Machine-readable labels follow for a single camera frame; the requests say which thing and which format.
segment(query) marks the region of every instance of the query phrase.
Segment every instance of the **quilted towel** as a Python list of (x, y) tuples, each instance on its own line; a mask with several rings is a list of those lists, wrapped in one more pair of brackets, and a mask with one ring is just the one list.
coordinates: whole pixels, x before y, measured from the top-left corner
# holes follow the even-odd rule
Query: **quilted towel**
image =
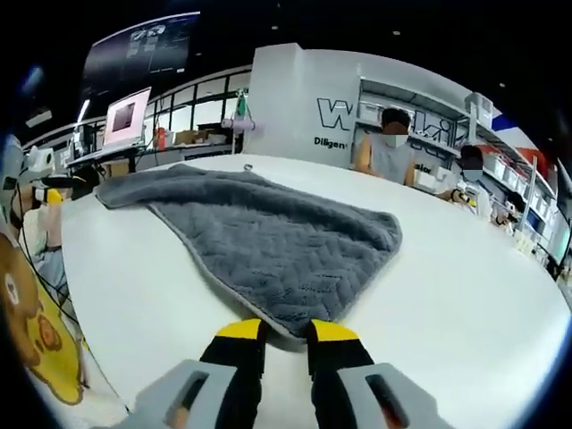
[(147, 205), (215, 287), (299, 340), (310, 319), (340, 318), (401, 244), (392, 214), (309, 195), (248, 171), (177, 164), (112, 178), (97, 197), (108, 208)]

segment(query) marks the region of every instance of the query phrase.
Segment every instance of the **red object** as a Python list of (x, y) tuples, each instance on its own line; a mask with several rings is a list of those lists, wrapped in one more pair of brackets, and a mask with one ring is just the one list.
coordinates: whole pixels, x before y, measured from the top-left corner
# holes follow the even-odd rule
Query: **red object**
[(163, 150), (165, 145), (165, 132), (163, 127), (157, 128), (155, 133), (155, 149)]
[(533, 163), (533, 159), (536, 156), (536, 170), (538, 170), (544, 179), (548, 180), (548, 170), (551, 167), (551, 164), (543, 153), (538, 149), (524, 149), (523, 147), (518, 147), (517, 149), (530, 164)]

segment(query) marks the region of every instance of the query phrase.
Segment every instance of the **white wall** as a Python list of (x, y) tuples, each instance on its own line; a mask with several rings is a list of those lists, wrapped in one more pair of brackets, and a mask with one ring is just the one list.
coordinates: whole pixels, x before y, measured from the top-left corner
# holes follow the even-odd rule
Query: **white wall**
[[(255, 52), (248, 92), (257, 129), (247, 133), (245, 152), (349, 166), (360, 77), (423, 92), (462, 109), (471, 93), (452, 80), (391, 58), (304, 50), (297, 44), (261, 47)], [(534, 146), (519, 129), (500, 135), (515, 147)], [(316, 138), (338, 145), (317, 145)]]

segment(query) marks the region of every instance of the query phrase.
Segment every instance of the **gray gripper housing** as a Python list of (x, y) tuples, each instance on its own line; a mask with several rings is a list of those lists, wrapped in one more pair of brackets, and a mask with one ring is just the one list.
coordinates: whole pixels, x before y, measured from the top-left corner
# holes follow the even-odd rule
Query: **gray gripper housing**
[(113, 429), (171, 429), (168, 422), (193, 383), (204, 381), (192, 402), (186, 429), (215, 429), (224, 393), (236, 372), (234, 366), (222, 366), (185, 360), (143, 390), (135, 400), (135, 409)]
[(439, 417), (437, 402), (422, 388), (389, 364), (345, 368), (338, 371), (356, 418), (357, 429), (388, 429), (378, 386), (395, 405), (396, 415), (407, 429), (454, 429)]

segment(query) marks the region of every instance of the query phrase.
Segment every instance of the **white table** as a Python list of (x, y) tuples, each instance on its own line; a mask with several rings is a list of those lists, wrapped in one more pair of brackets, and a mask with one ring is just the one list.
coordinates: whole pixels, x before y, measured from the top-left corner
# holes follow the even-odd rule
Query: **white table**
[[(218, 156), (188, 164), (254, 172), (400, 220), (403, 244), (351, 309), (376, 362), (389, 362), (438, 402), (458, 429), (506, 429), (551, 370), (570, 320), (558, 287), (490, 224), (388, 181), (266, 156)], [(142, 207), (108, 211), (89, 196), (63, 210), (71, 298), (110, 384), (136, 395), (246, 313), (202, 280), (187, 250)], [(257, 428), (316, 427), (307, 355), (266, 348)]]

